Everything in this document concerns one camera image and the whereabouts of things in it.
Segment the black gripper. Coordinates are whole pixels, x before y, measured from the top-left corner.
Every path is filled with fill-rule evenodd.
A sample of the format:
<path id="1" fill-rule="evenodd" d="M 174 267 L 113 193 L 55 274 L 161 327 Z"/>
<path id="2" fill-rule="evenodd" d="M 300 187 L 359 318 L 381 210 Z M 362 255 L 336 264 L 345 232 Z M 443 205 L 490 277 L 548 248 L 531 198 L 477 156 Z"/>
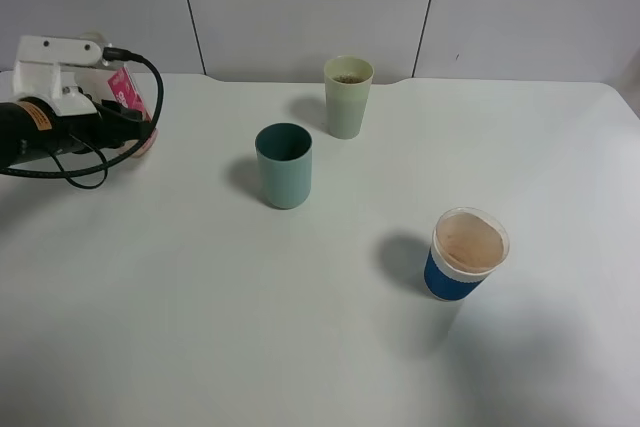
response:
<path id="1" fill-rule="evenodd" d="M 53 126 L 49 150 L 54 154 L 86 153 L 91 148 L 119 148 L 126 142 L 147 141 L 151 120 L 141 111 L 118 102 L 103 102 L 89 113 L 60 116 L 51 110 Z"/>

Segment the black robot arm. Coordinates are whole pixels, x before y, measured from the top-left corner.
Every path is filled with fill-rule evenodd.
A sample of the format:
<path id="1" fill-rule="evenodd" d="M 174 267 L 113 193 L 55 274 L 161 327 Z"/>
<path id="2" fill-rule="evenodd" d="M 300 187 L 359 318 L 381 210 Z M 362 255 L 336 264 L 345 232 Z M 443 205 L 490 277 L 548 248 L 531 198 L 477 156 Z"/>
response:
<path id="1" fill-rule="evenodd" d="M 43 100 L 27 97 L 1 104 L 1 166 L 43 159 L 50 154 L 85 154 L 93 149 L 118 149 L 151 131 L 139 111 L 115 101 L 94 102 L 96 111 L 59 116 Z"/>

